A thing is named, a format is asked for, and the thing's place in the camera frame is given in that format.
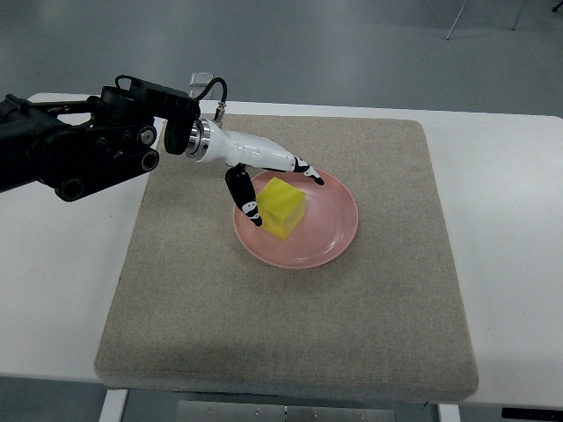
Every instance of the gray floor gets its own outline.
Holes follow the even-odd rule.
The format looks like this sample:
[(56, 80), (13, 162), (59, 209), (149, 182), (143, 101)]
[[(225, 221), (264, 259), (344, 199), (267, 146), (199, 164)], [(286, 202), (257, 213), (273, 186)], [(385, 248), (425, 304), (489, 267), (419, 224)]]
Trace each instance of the gray floor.
[[(95, 94), (123, 73), (186, 91), (193, 72), (211, 71), (229, 100), (563, 117), (557, 0), (527, 1), (516, 31), (520, 0), (470, 0), (446, 41), (462, 2), (0, 0), (0, 98)], [(93, 420), (103, 401), (99, 389), (0, 381), (0, 420)], [(126, 415), (169, 400), (138, 394)], [(53, 413), (76, 403), (89, 415)]]

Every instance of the white table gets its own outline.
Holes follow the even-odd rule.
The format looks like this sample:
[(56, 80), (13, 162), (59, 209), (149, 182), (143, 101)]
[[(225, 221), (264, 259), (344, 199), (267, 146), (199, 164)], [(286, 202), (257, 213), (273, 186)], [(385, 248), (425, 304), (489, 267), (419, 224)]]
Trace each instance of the white table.
[[(201, 102), (205, 113), (215, 107)], [(479, 371), (465, 402), (561, 407), (563, 120), (236, 102), (227, 113), (419, 121)], [(98, 380), (93, 362), (146, 180), (70, 204), (39, 183), (0, 194), (0, 375)]]

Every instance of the black robot arm segment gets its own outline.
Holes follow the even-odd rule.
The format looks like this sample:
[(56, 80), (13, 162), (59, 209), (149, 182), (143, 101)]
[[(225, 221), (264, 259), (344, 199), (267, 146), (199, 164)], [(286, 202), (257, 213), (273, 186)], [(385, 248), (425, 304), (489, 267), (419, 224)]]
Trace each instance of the black robot arm segment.
[[(131, 81), (128, 90), (121, 79)], [(151, 171), (158, 164), (150, 147), (155, 116), (168, 119), (166, 150), (184, 152), (199, 100), (131, 76), (116, 83), (85, 101), (31, 103), (7, 95), (0, 103), (0, 192), (38, 180), (72, 201)], [(91, 118), (75, 126), (58, 119), (73, 113)]]

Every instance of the black cable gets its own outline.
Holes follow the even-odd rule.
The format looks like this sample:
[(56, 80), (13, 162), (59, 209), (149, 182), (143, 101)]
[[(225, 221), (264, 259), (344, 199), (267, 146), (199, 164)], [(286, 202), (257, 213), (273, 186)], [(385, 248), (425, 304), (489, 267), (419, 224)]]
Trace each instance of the black cable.
[(221, 96), (221, 102), (223, 102), (223, 103), (226, 102), (227, 101), (227, 83), (225, 82), (225, 80), (222, 77), (214, 77), (213, 79), (211, 79), (208, 86), (205, 87), (205, 90), (203, 90), (203, 92), (194, 99), (197, 100), (197, 101), (199, 101), (200, 99), (203, 99), (206, 95), (208, 95), (208, 92), (211, 91), (211, 88), (213, 88), (213, 85), (215, 85), (217, 83), (220, 83), (223, 86), (223, 95)]

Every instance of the gray fabric mat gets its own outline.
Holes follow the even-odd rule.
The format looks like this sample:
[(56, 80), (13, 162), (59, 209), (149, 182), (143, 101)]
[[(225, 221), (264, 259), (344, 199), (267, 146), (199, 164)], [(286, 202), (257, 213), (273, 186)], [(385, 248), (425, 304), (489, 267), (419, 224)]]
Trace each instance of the gray fabric mat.
[(310, 270), (264, 264), (232, 228), (227, 166), (161, 154), (99, 347), (104, 384), (441, 403), (474, 392), (421, 125), (228, 115), (224, 128), (268, 137), (339, 178), (358, 205), (355, 240)]

